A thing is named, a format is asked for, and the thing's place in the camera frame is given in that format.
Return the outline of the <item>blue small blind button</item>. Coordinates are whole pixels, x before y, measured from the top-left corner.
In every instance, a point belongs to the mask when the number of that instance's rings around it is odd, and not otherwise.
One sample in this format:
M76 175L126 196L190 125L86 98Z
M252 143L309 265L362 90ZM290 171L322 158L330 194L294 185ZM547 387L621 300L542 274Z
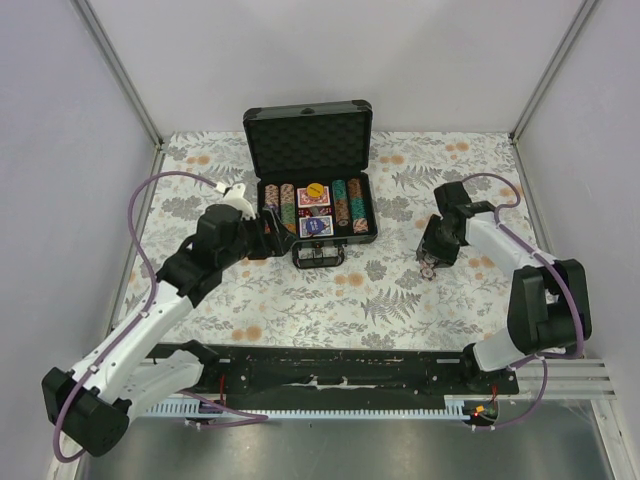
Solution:
M304 232L307 235L317 235L325 228L324 222L319 217L308 217L304 221Z

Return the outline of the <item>red card deck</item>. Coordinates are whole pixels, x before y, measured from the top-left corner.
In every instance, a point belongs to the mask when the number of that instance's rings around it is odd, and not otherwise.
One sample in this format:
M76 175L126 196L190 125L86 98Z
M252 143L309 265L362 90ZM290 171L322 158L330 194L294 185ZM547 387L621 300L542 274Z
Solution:
M297 188L296 198L299 208L327 207L331 205L330 189L328 186L324 186L322 193L317 197L311 196L307 192L307 188Z

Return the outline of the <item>blue card deck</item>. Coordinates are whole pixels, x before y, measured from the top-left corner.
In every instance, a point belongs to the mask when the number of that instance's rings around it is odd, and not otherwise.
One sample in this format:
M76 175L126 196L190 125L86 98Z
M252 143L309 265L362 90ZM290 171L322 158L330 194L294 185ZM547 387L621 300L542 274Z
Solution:
M313 217L319 217L325 225L324 230L317 234L317 235L307 235L304 232L304 221L306 218L300 218L299 219L299 236L301 238L311 238L311 237L327 237L327 236L333 236L334 235L334 229L333 229L333 220L331 216L313 216Z

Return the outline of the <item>yellow big blind button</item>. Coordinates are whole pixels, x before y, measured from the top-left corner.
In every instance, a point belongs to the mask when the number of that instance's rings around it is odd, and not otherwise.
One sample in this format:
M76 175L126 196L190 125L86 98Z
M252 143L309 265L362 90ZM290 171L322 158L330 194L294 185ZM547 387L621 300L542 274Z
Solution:
M324 195L324 186L317 182L310 183L306 187L306 193L310 198L314 198L314 199L322 198Z

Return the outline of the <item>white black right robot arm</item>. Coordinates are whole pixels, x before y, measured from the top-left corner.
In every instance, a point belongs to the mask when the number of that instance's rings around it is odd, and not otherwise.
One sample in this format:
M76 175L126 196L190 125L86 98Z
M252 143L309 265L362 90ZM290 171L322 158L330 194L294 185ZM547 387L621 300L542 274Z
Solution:
M483 392L494 372L534 358L577 358L592 333L585 269L575 259L560 260L516 234L500 218L501 206L473 201L462 181L434 191L438 212L428 221L416 251L424 278L453 266L462 248L472 246L511 280L504 328L468 345L458 381L467 392Z

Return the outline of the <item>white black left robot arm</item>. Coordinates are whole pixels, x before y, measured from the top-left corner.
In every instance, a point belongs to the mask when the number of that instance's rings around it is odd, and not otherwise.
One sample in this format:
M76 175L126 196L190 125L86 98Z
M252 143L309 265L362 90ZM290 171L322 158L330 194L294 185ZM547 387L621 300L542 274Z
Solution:
M42 380L46 412L54 426L54 454L75 461L60 447L66 435L82 452L102 456L129 425L168 396L193 386L212 391L220 368L207 347L192 342L153 367L140 363L161 338L222 280L223 272L245 259L282 257L296 237L266 209L246 217L231 205L216 204L199 218L196 231L168 257L149 298L102 343L70 370L52 368Z

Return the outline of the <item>black poker set case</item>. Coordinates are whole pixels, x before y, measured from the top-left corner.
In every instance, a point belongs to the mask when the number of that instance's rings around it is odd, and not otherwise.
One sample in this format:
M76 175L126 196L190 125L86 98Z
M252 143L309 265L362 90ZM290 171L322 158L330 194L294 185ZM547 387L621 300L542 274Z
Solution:
M265 187L292 184L295 188L297 241L291 250L299 269L331 268L341 265L349 245L369 244L378 234L369 166L373 110L365 100L307 105L256 107L243 115L243 127L257 183L257 205L265 206ZM368 218L369 230L353 231L347 182L357 178ZM343 180L349 203L349 225L336 223L332 182ZM331 205L299 208L296 189L310 183L330 189ZM301 238L299 219L331 216L334 235Z

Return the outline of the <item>leftmost poker chip row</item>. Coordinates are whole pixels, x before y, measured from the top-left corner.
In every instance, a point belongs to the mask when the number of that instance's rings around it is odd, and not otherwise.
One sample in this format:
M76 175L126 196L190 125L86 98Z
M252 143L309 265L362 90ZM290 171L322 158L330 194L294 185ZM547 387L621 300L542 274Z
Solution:
M280 208L279 187L275 184L269 184L265 187L265 201L267 208L278 211Z

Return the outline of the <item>poker chip row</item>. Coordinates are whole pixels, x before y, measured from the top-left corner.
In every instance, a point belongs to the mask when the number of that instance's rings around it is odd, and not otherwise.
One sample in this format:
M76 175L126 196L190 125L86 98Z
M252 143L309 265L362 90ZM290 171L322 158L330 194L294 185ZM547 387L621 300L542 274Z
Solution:
M280 219L292 233L296 233L295 188L292 184L280 186Z
M265 187L265 201L267 208L278 211L280 208L279 187L275 184L269 184Z
M347 182L347 188L353 231L356 234L366 233L369 230L369 225L360 180L350 179Z
M336 223L340 227L346 227L349 225L349 203L345 182L343 180L334 180L332 182L332 192L335 204Z

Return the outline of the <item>rightmost poker chip row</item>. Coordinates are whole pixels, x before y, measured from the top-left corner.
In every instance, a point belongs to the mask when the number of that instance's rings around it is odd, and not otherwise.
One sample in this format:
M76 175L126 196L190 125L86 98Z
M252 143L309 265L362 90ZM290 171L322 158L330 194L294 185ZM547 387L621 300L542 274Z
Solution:
M369 225L360 180L350 179L347 182L347 188L353 231L356 234L366 233L369 230Z

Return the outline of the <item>floral patterned table mat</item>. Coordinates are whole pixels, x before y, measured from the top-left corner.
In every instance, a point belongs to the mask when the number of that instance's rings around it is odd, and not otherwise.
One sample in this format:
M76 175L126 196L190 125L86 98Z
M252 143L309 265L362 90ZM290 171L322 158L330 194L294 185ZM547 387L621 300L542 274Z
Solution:
M367 173L373 243L349 246L336 268L300 270L289 257L243 260L165 341L459 350L503 328L511 282L488 256L465 248L430 281L415 251L437 210L434 189L455 180L473 199L502 205L501 219L533 239L509 137L376 132Z

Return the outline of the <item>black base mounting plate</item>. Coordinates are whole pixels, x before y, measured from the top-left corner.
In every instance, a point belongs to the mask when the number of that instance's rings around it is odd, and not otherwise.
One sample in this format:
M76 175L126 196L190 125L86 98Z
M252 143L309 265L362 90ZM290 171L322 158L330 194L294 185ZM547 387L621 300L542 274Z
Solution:
M516 374L482 373L456 351L322 349L159 343L143 358L156 365L178 350L204 364L193 389L227 396L274 393L290 388L374 387L444 395L510 395L519 392Z

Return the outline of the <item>aluminium front rail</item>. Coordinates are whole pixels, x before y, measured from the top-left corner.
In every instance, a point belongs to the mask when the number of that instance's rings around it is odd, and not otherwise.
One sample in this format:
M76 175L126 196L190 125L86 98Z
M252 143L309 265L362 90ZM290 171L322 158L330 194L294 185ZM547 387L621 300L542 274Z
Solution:
M531 362L512 374L519 394L514 398L535 399L543 383L540 361ZM616 393L605 363L599 359L547 360L544 400L611 400Z

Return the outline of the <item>aluminium frame post right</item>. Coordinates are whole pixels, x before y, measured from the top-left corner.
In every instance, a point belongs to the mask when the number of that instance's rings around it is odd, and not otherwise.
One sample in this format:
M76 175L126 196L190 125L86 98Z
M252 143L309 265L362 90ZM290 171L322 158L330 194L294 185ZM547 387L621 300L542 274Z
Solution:
M556 46L551 59L547 63L532 94L527 100L515 126L509 134L511 143L516 146L531 122L534 114L543 102L548 90L559 75L565 61L577 44L587 23L600 5L599 0L582 0L566 28L561 40Z

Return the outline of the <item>aluminium frame post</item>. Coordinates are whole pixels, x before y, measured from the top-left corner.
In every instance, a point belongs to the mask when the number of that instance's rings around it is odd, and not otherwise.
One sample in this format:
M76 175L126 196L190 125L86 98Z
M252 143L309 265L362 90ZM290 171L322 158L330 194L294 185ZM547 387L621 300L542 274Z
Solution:
M532 94L527 100L515 126L509 134L511 143L516 146L531 122L534 114L543 102L548 90L559 75L565 61L577 44L587 23L600 5L599 0L582 0L566 28L561 40L556 46L551 59L547 63Z
M156 149L160 149L164 143L163 136L144 105L138 89L135 87L92 3L88 0L71 0L70 3L88 30L106 66L113 75L147 137Z

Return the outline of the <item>aluminium frame post left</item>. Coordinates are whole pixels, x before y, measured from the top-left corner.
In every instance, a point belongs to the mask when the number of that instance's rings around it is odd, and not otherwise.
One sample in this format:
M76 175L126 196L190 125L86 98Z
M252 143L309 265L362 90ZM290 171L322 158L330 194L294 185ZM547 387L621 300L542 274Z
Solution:
M160 149L164 143L163 136L144 105L138 89L135 87L92 3L88 0L71 0L70 3L88 30L106 66L113 75L147 137L156 149Z

